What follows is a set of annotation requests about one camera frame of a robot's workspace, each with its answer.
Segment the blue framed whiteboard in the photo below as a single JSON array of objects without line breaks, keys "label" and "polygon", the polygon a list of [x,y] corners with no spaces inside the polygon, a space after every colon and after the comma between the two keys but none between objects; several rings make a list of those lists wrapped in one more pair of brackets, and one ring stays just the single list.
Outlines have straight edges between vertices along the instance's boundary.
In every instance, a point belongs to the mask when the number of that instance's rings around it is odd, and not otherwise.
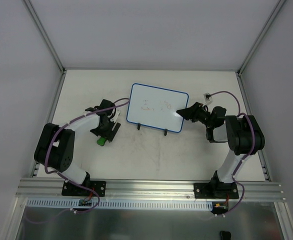
[{"label": "blue framed whiteboard", "polygon": [[131,124],[180,133],[184,119],[177,111],[185,109],[188,101],[186,92],[134,83],[126,120]]}]

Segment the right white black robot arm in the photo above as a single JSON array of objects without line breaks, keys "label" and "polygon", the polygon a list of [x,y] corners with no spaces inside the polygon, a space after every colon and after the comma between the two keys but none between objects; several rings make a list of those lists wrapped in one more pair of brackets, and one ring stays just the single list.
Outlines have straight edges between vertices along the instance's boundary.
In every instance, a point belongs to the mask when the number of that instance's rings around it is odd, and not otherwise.
[{"label": "right white black robot arm", "polygon": [[228,154],[221,167],[207,183],[193,185],[196,199],[238,199],[236,177],[247,158],[261,151],[265,137],[253,115],[227,115],[227,110],[216,106],[212,111],[202,103],[176,111],[184,120],[200,122],[206,127],[206,139],[212,144],[227,143]]}]

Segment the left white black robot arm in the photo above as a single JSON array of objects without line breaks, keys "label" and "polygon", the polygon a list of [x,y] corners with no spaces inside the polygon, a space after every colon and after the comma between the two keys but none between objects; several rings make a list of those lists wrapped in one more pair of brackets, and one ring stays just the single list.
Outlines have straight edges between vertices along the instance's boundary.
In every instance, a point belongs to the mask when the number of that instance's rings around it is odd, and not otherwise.
[{"label": "left white black robot arm", "polygon": [[91,187],[90,174],[73,163],[75,141],[86,132],[98,137],[101,147],[112,142],[121,124],[117,122],[120,107],[129,104],[127,97],[114,102],[103,99],[100,105],[89,107],[84,113],[62,125],[47,123],[38,140],[34,160],[44,166],[46,174],[57,174],[73,185],[79,195],[88,194]]}]

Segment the green black whiteboard eraser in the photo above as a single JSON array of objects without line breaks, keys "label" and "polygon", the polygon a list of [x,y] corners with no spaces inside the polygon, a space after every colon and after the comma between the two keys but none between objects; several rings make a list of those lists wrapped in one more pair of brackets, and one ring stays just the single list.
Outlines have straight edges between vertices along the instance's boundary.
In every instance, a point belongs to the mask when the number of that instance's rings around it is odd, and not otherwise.
[{"label": "green black whiteboard eraser", "polygon": [[101,136],[101,137],[96,141],[96,143],[97,143],[99,146],[103,147],[108,141],[109,141],[109,140],[108,140],[107,138]]}]

